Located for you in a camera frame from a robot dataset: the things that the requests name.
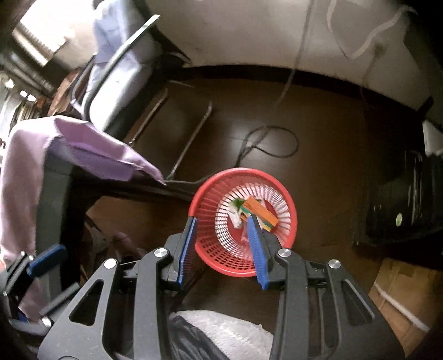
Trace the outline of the purple printed tablecloth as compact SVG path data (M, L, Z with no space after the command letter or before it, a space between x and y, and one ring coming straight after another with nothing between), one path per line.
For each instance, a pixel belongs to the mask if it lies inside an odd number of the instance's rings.
M9 136L1 165L1 261L38 256L55 244L66 253L36 277L19 305L29 320L91 268L105 241L95 241L88 210L102 197L163 186L160 170L129 145L67 116L27 120Z

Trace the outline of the red plastic trash basket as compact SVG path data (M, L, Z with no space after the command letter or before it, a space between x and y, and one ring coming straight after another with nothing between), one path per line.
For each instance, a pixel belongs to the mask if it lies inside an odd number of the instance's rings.
M236 198L261 198L279 219L272 230L281 246L291 248L297 234L297 210L285 186L273 176L250 168L233 168L207 179L194 194L189 216L197 219L197 255L211 269L231 277L254 277L248 219L235 229L228 204Z

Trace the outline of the green white milk carton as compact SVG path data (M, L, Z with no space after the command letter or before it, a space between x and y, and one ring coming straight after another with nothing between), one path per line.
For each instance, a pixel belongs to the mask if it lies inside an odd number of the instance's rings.
M241 229L247 220L247 215L243 210L244 202L246 202L244 199L236 198L228 204L228 217L235 229Z

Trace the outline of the cardboard box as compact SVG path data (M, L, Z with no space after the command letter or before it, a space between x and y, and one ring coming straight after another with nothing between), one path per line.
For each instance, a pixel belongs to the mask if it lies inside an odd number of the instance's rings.
M410 356L442 320L442 273L384 259L369 297Z

